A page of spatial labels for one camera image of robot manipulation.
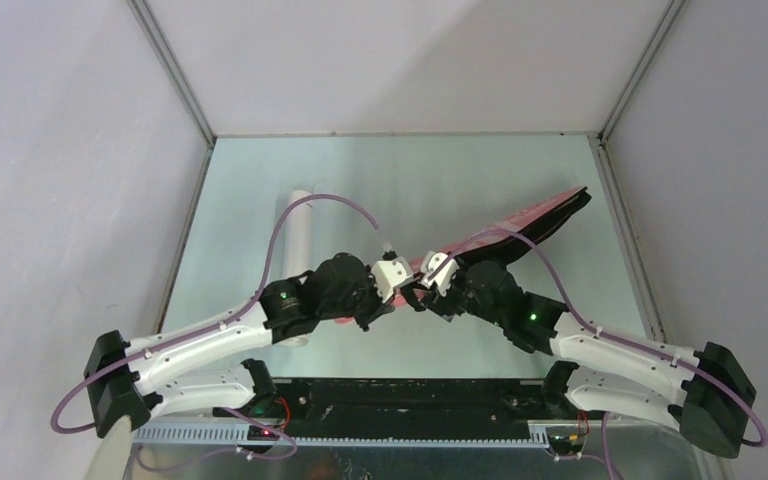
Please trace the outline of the pink sport racket bag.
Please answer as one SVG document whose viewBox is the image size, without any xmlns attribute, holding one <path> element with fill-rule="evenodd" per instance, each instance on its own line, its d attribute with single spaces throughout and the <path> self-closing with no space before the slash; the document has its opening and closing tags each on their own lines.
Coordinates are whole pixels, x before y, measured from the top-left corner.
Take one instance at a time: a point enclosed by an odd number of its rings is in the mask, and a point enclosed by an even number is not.
<svg viewBox="0 0 768 480">
<path fill-rule="evenodd" d="M 591 199 L 592 196 L 586 186 L 572 188 L 518 210 L 481 230 L 481 233 L 495 229 L 516 231 L 535 244 L 540 244 L 556 233 Z M 521 259 L 529 251 L 529 246 L 510 235 L 494 233 L 470 241 L 458 252 L 458 255 L 467 264 L 486 259 L 496 259 L 509 265 Z"/>
</svg>

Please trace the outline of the white shuttlecock tube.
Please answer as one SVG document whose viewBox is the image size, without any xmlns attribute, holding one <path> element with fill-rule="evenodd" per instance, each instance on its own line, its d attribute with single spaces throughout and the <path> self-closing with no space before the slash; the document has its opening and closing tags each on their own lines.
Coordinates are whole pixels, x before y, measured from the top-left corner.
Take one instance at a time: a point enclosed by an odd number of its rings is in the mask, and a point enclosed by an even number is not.
<svg viewBox="0 0 768 480">
<path fill-rule="evenodd" d="M 301 275 L 312 266 L 313 208 L 303 203 L 294 208 L 284 222 L 284 277 Z"/>
</svg>

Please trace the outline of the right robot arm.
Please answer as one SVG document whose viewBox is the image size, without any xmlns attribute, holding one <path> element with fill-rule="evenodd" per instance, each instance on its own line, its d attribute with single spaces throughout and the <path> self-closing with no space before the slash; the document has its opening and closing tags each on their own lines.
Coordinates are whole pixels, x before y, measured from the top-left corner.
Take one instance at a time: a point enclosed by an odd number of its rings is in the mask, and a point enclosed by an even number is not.
<svg viewBox="0 0 768 480">
<path fill-rule="evenodd" d="M 554 358 L 541 392 L 553 417 L 582 410 L 649 420 L 726 459 L 748 442 L 757 391 L 722 345 L 695 350 L 581 323 L 567 304 L 524 291 L 492 260 L 466 266 L 434 253 L 421 265 L 419 282 L 427 291 L 424 308 L 447 320 L 472 315 L 500 328 L 517 348 Z"/>
</svg>

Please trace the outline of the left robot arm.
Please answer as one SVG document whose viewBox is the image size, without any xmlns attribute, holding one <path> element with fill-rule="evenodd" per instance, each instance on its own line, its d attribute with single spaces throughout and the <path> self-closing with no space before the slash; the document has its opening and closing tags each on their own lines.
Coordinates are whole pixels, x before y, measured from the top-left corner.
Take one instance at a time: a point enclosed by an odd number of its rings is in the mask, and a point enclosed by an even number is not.
<svg viewBox="0 0 768 480">
<path fill-rule="evenodd" d="M 139 428 L 155 417 L 213 407 L 264 416 L 275 406 L 276 390 L 263 362 L 244 361 L 241 379 L 228 373 L 208 379 L 196 370 L 307 335 L 323 321 L 349 318 L 367 329 L 391 312 L 398 290 L 412 278 L 410 265 L 392 252 L 371 265 L 341 252 L 189 328 L 133 339 L 106 332 L 95 340 L 84 369 L 91 427 L 103 438 L 121 418 Z"/>
</svg>

